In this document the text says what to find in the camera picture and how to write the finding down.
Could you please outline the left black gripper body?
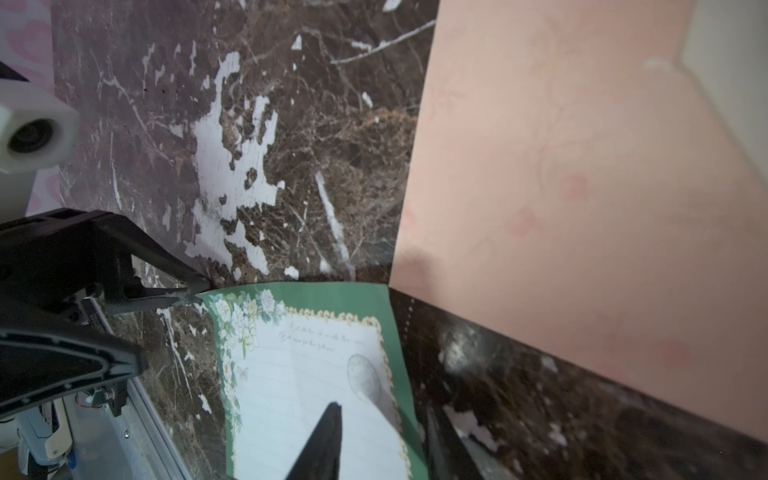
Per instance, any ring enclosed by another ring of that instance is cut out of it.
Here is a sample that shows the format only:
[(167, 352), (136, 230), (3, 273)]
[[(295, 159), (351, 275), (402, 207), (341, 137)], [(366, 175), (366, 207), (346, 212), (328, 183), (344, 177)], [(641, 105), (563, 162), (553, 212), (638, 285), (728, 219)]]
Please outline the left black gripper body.
[(138, 277), (123, 237), (130, 221), (69, 208), (1, 225), (1, 298), (60, 312), (96, 286), (119, 303), (138, 297)]

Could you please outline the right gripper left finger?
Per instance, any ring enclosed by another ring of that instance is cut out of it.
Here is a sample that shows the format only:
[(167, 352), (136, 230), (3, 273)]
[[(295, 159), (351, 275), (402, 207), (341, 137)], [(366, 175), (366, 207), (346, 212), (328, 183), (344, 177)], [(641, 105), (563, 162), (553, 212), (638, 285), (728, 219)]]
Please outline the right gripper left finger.
[(342, 407), (328, 404), (287, 480), (338, 480), (342, 447)]

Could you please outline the green floral letter paper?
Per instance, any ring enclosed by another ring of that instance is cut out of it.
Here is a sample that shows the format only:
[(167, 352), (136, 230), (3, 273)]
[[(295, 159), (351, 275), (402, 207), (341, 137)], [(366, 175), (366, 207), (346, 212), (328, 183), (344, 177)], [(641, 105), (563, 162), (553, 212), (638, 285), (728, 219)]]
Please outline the green floral letter paper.
[(427, 477), (386, 286), (260, 283), (202, 301), (214, 322), (229, 476), (284, 478), (336, 403), (342, 478)]

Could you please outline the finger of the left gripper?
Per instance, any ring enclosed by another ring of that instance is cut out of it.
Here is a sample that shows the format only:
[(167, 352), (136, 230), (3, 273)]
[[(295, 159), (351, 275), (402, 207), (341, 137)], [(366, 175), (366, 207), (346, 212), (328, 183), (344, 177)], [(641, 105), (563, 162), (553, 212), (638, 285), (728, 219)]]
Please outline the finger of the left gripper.
[[(178, 280), (176, 288), (150, 287), (137, 276), (133, 259)], [(101, 212), (95, 218), (96, 283), (111, 314), (166, 309), (194, 303), (210, 289), (204, 275), (178, 259), (123, 215)]]
[(34, 306), (1, 301), (1, 417), (139, 376), (144, 350)]

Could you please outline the pink envelope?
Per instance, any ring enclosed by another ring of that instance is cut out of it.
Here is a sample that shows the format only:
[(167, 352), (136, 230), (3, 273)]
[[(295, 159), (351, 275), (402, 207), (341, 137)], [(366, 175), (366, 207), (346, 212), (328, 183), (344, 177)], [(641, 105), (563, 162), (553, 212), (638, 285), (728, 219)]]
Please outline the pink envelope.
[(392, 288), (767, 436), (767, 5), (444, 1)]

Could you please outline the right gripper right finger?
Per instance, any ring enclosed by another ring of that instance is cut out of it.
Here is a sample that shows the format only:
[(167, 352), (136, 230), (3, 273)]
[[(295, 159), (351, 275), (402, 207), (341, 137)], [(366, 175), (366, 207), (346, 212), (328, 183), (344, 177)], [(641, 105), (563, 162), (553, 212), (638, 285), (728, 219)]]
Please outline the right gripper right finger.
[(426, 461), (430, 479), (482, 480), (471, 455), (445, 412), (432, 405), (426, 409)]

